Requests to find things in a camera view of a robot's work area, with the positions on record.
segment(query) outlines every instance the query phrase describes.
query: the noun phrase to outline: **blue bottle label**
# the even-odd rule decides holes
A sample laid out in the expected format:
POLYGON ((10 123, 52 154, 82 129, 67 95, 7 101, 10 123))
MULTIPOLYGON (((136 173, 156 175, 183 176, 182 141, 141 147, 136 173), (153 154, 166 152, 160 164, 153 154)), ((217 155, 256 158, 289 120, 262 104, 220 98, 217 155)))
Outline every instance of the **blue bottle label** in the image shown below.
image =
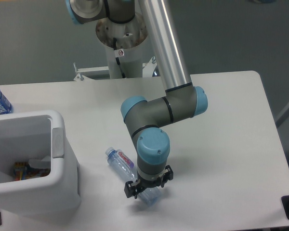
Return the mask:
POLYGON ((121 150, 118 150, 118 155, 130 168, 134 167, 134 163, 121 150))
POLYGON ((11 103, 1 93, 1 97, 0 97, 0 115, 10 113, 11 112, 11 108, 12 108, 11 103))

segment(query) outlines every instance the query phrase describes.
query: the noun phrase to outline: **silver metal tube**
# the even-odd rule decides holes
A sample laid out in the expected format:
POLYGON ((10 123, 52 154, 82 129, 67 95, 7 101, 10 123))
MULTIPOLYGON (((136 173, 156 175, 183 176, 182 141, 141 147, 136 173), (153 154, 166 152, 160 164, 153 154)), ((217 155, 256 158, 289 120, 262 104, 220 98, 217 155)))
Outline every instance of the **silver metal tube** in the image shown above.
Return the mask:
POLYGON ((182 56, 167 0, 140 0, 164 88, 192 82, 182 56))

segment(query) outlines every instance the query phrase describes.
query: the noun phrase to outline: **white table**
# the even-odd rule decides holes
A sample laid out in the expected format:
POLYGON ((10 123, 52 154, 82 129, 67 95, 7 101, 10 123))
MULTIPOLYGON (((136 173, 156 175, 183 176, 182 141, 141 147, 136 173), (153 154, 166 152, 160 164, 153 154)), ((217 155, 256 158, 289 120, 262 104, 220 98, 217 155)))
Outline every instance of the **white table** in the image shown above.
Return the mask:
POLYGON ((164 127, 174 180, 151 208, 127 199, 104 154, 136 152, 120 106, 133 95, 164 96, 155 78, 1 86, 16 112, 55 109, 81 165, 77 210, 18 217, 2 211, 0 231, 225 231, 289 226, 281 197, 289 169, 261 79, 256 72, 193 75, 208 99, 206 113, 164 127))

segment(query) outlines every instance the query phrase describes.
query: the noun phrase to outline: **gray wall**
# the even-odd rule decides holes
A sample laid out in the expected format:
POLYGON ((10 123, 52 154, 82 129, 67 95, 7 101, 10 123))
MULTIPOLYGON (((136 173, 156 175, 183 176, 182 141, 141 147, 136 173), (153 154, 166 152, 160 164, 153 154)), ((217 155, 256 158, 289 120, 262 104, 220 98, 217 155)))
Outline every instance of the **gray wall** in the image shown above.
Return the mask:
MULTIPOLYGON (((289 101, 289 0, 170 4, 189 72, 257 71, 276 116, 289 101)), ((71 81, 73 62, 106 65, 94 30, 73 25, 64 0, 0 2, 0 84, 71 81)), ((149 42, 144 58, 152 53, 149 42)), ((289 121, 279 132, 289 154, 289 121)))

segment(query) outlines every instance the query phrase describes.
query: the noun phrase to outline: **warning sticker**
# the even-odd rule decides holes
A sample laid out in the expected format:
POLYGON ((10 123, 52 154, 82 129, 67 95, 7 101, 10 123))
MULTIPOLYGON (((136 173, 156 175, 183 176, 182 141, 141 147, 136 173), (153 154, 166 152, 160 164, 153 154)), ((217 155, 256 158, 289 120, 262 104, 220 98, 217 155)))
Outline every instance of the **warning sticker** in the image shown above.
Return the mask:
POLYGON ((115 57, 116 57, 116 58, 119 58, 119 57, 124 56, 124 50, 123 50, 123 49, 114 50, 114 52, 115 52, 115 57))

